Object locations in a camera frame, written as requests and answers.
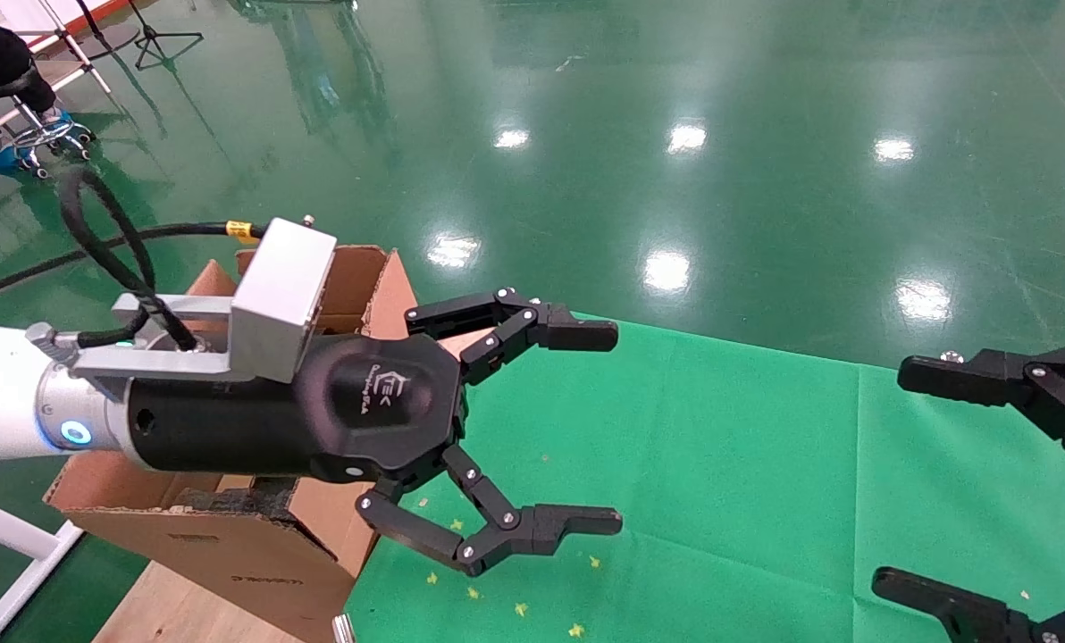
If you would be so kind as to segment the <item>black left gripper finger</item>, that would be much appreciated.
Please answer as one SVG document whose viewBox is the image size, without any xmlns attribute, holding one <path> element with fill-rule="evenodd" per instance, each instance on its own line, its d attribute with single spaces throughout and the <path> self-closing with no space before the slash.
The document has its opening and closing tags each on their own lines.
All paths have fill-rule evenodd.
<svg viewBox="0 0 1065 643">
<path fill-rule="evenodd" d="M 480 384 L 529 347 L 576 353 L 610 353 L 619 328 L 606 319 L 581 319 L 568 306 L 520 296 L 515 288 L 448 298 L 406 310 L 410 335 L 436 341 L 482 332 L 459 351 L 462 380 Z"/>
<path fill-rule="evenodd" d="M 610 507 L 537 504 L 517 508 L 458 445 L 447 448 L 441 462 L 484 518 L 478 532 L 464 535 L 403 509 L 398 504 L 403 487 L 396 481 L 377 481 L 358 498 L 356 509 L 373 532 L 466 577 L 478 577 L 511 556 L 552 556 L 568 535 L 615 535 L 623 528 L 621 513 Z"/>
</svg>

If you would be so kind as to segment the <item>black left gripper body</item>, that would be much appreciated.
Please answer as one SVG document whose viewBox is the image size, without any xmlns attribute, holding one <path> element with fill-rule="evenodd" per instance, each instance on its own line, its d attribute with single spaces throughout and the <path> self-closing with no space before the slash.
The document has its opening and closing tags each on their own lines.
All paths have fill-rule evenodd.
<svg viewBox="0 0 1065 643">
<path fill-rule="evenodd" d="M 464 436 L 462 363 L 433 337 L 315 337 L 295 379 L 135 379 L 135 456 L 165 472 L 394 480 L 415 488 Z"/>
</svg>

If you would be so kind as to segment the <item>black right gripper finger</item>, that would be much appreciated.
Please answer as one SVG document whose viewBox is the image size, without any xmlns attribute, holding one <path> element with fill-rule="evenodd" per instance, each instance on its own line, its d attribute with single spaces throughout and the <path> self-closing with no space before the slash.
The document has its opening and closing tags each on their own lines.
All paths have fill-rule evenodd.
<svg viewBox="0 0 1065 643">
<path fill-rule="evenodd" d="M 1010 406 L 1065 451 L 1065 347 L 1043 355 L 982 349 L 973 357 L 910 355 L 901 389 L 984 406 Z"/>
<path fill-rule="evenodd" d="M 1030 619 L 1005 601 L 897 567 L 876 568 L 872 591 L 937 619 L 952 642 L 1065 642 L 1065 610 L 1050 619 Z"/>
</svg>

